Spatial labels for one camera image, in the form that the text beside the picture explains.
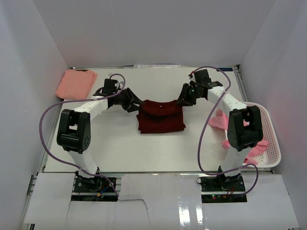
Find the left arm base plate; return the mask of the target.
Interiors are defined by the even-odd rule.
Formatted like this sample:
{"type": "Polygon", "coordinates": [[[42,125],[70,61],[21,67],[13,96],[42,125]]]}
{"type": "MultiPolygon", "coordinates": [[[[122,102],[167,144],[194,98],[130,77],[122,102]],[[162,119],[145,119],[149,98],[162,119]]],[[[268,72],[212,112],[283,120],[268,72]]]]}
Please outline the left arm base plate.
{"type": "Polygon", "coordinates": [[[77,176],[75,178],[75,184],[73,187],[73,192],[75,193],[112,193],[114,192],[112,185],[116,188],[117,179],[115,177],[108,177],[109,181],[106,178],[94,177],[94,178],[85,178],[82,176],[77,176]]]}

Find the dark red t shirt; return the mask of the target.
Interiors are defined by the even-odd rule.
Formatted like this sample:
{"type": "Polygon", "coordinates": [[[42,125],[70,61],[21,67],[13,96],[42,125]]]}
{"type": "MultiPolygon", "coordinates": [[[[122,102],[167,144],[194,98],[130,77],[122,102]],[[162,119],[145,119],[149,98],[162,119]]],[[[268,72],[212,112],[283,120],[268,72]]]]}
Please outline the dark red t shirt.
{"type": "Polygon", "coordinates": [[[142,134],[165,134],[184,131],[183,109],[176,100],[154,102],[145,100],[137,114],[138,130],[142,134]]]}

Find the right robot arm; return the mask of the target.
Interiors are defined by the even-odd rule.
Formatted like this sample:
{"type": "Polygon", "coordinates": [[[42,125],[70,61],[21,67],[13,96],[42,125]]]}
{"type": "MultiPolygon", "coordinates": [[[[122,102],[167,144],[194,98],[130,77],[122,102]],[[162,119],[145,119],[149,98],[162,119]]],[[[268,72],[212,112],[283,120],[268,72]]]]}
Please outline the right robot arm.
{"type": "Polygon", "coordinates": [[[241,168],[251,148],[263,139],[260,109],[248,106],[228,93],[218,81],[209,77],[208,67],[197,68],[189,75],[190,82],[182,87],[177,105],[194,106],[204,98],[228,117],[227,139],[230,147],[216,176],[217,187],[228,191],[241,176],[241,168]]]}

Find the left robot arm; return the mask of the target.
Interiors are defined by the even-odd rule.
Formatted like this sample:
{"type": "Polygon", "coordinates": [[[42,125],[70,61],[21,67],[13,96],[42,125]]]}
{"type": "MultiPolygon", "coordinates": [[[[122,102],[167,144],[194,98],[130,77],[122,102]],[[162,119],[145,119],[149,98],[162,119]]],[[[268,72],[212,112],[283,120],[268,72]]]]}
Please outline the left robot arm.
{"type": "Polygon", "coordinates": [[[99,168],[95,164],[88,148],[91,143],[91,121],[113,105],[120,105],[128,113],[140,109],[144,102],[130,88],[124,88],[117,80],[105,79],[90,101],[75,109],[61,112],[57,133],[57,144],[72,157],[78,166],[78,176],[85,179],[90,191],[101,187],[101,179],[96,176],[99,168]]]}

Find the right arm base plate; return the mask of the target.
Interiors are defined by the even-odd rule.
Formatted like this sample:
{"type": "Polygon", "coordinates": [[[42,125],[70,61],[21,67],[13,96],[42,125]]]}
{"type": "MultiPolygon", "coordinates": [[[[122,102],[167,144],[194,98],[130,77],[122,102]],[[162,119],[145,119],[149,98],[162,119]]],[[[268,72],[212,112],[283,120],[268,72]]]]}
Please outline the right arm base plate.
{"type": "Polygon", "coordinates": [[[196,180],[196,183],[201,186],[202,192],[245,192],[243,178],[240,177],[236,181],[223,183],[217,176],[201,176],[196,180]]]}

